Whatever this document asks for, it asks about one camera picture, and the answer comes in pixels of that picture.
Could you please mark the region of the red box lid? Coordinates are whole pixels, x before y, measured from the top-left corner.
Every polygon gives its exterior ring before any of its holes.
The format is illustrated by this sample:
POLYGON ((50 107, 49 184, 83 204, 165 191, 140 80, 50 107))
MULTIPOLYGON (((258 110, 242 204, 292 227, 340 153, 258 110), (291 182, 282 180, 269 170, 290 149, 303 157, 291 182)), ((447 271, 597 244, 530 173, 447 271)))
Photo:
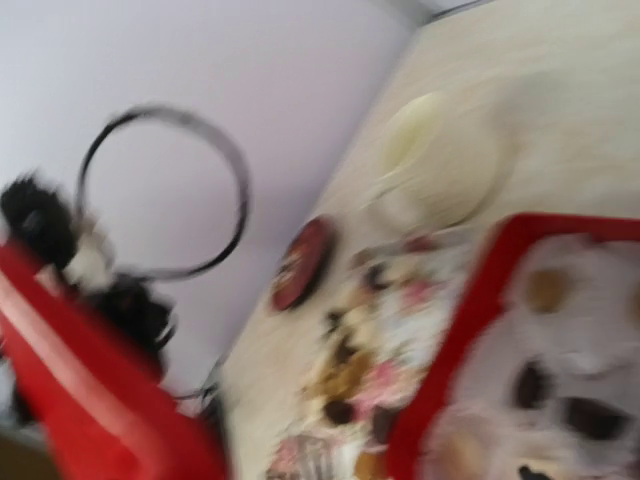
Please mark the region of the red box lid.
POLYGON ((227 479, 219 441, 177 410, 145 358, 54 294, 18 244, 1 246, 1 336, 19 390, 67 479, 227 479))

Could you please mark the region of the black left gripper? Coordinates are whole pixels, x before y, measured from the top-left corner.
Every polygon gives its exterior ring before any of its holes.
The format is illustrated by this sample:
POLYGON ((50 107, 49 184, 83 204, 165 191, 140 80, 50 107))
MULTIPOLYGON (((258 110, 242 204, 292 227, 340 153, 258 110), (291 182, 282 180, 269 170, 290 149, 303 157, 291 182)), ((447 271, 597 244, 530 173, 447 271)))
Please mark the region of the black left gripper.
POLYGON ((33 175, 3 188, 1 215, 9 238, 41 263, 46 281, 98 312, 155 369, 166 368, 162 350, 175 333, 173 305, 155 299, 143 281, 113 270, 106 237, 94 222, 75 219, 58 192, 33 175))

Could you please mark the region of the caramel square chocolate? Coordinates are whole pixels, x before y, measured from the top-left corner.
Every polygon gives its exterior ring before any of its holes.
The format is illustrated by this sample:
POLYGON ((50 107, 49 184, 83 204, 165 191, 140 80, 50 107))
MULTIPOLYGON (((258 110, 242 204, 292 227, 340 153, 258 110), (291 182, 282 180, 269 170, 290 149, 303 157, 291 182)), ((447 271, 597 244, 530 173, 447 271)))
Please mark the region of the caramel square chocolate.
POLYGON ((526 278, 525 304, 537 314, 557 312, 569 297, 573 286, 572 276, 564 269, 535 270, 526 278))

